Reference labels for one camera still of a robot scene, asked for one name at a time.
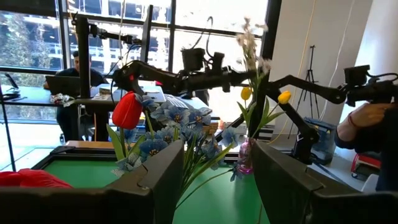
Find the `laptop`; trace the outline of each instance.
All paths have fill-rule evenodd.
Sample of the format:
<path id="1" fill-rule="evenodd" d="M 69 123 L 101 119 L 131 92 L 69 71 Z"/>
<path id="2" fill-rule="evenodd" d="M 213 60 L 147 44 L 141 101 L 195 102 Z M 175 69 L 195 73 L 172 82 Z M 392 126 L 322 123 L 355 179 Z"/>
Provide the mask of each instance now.
<path id="1" fill-rule="evenodd" d="M 45 81 L 49 84 L 51 95 L 58 93 L 68 96 L 80 95 L 79 77 L 46 76 Z"/>

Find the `black stand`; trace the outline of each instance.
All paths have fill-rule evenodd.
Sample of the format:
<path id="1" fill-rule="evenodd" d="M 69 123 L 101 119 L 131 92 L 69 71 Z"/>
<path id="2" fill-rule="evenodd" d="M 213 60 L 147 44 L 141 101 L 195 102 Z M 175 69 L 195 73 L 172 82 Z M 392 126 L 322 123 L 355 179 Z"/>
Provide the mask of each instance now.
<path id="1" fill-rule="evenodd" d="M 310 48 L 311 48 L 310 69 L 307 70 L 307 76 L 305 77 L 305 81 L 312 82 L 312 83 L 317 83 L 318 81 L 315 81 L 313 79 L 313 73 L 312 73 L 313 50 L 315 48 L 315 45 L 311 46 Z M 305 97 L 307 96 L 307 90 L 301 89 L 301 94 L 300 94 L 300 98 L 298 99 L 296 111 L 299 110 L 299 106 L 300 106 L 301 99 L 303 97 L 303 93 L 304 93 L 304 99 L 303 99 L 303 102 L 304 102 L 305 101 Z M 313 112 L 312 112 L 312 94 L 313 93 L 310 92 L 309 94 L 310 94 L 311 118 L 313 118 Z M 319 107 L 318 107 L 318 98 L 317 98 L 316 94 L 314 94 L 314 96 L 315 96 L 315 104 L 317 106 L 317 112 L 318 112 L 318 118 L 319 118 L 320 115 L 319 115 Z M 292 123 L 292 125 L 290 127 L 289 136 L 287 136 L 287 139 L 290 138 L 290 134 L 292 133 L 292 129 L 293 129 L 293 123 Z"/>
<path id="2" fill-rule="evenodd" d="M 0 83 L 0 100 L 1 100 L 1 108 L 2 108 L 2 115 L 4 118 L 4 124 L 6 125 L 6 133 L 7 133 L 7 142 L 8 142 L 8 149 L 10 152 L 10 160 L 11 160 L 11 166 L 12 166 L 12 171 L 17 171 L 15 167 L 15 160 L 14 160 L 14 153 L 12 151 L 12 144 L 11 144 L 11 136 L 10 136 L 10 130 L 8 128 L 8 119 L 7 119 L 7 113 L 6 113 L 6 106 L 4 105 L 4 98 L 1 90 L 1 83 Z"/>

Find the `floor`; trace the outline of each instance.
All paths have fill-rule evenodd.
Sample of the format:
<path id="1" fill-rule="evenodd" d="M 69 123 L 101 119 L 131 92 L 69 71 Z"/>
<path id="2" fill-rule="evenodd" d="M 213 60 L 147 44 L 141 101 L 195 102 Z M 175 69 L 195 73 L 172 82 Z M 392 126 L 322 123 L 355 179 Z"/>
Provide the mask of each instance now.
<path id="1" fill-rule="evenodd" d="M 52 149 L 61 144 L 59 138 L 61 129 L 58 125 L 10 124 L 9 129 L 17 170 L 31 168 L 47 156 Z M 1 171 L 12 170 L 6 136 L 5 126 L 0 124 Z M 271 146 L 279 150 L 290 150 L 294 145 L 294 141 L 294 136 L 291 136 L 290 139 L 288 139 L 287 135 L 282 134 L 271 144 Z M 239 151 L 239 147 L 232 149 L 231 151 Z M 331 164 L 323 166 L 329 173 L 332 173 L 332 175 L 316 165 L 310 165 L 309 167 L 321 174 L 331 177 L 332 179 L 343 181 L 357 190 L 361 190 L 363 187 L 363 181 L 354 179 L 351 176 L 351 162 L 341 157 L 335 156 Z"/>

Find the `person's hand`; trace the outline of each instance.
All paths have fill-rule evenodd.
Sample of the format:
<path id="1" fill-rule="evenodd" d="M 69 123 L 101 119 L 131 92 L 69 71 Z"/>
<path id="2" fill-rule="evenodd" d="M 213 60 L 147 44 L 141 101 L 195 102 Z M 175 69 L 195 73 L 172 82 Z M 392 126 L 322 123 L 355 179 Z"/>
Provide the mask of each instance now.
<path id="1" fill-rule="evenodd" d="M 386 109 L 393 106 L 391 103 L 365 103 L 351 113 L 352 123 L 360 128 L 375 125 L 383 120 Z"/>

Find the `man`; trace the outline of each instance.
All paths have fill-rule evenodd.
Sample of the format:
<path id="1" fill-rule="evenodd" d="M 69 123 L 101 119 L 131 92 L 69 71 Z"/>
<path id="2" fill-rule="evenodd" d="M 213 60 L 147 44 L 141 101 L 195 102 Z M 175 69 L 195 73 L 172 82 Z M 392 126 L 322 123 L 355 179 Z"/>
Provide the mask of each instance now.
<path id="1" fill-rule="evenodd" d="M 376 190 L 398 190 L 398 107 L 395 104 L 360 106 L 337 126 L 338 147 L 357 153 L 381 153 L 381 170 Z"/>
<path id="2" fill-rule="evenodd" d="M 75 63 L 75 67 L 74 68 L 68 68 L 65 69 L 59 73 L 57 73 L 55 76 L 65 76 L 65 77 L 79 77 L 79 52 L 75 51 L 73 53 L 73 61 Z M 91 86 L 98 86 L 102 83 L 106 83 L 106 81 L 104 81 L 102 75 L 97 72 L 96 70 L 91 68 L 91 56 L 90 56 L 90 85 Z M 47 82 L 44 83 L 43 87 L 45 89 L 49 88 L 49 84 Z M 89 120 L 91 122 L 93 122 L 93 113 L 90 114 L 91 117 L 89 118 Z M 106 120 L 109 116 L 108 113 L 97 113 L 96 112 L 96 117 L 97 120 Z M 63 132 L 63 135 L 65 137 L 65 142 L 69 141 L 69 140 L 80 140 L 80 139 L 72 139 L 72 122 L 76 122 L 78 121 L 78 117 L 77 117 L 77 113 L 76 111 L 72 111 L 72 109 L 70 107 L 58 107 L 57 108 L 57 122 L 61 127 L 61 130 Z M 102 133 L 97 133 L 97 140 L 98 141 L 107 141 L 108 140 L 108 135 L 107 134 L 102 134 Z"/>

